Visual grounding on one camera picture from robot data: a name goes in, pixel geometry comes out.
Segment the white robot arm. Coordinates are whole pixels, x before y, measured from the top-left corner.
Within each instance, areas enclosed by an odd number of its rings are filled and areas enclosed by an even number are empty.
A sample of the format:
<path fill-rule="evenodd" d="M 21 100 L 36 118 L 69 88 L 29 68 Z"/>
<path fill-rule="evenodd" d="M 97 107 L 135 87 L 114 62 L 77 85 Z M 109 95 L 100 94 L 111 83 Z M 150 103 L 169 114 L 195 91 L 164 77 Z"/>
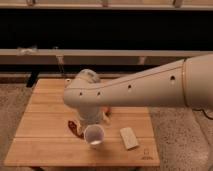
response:
<path fill-rule="evenodd" d="M 189 107 L 213 110 L 213 54 L 182 59 L 102 82 L 88 69 L 64 88 L 64 103 L 89 115 L 91 108 Z"/>

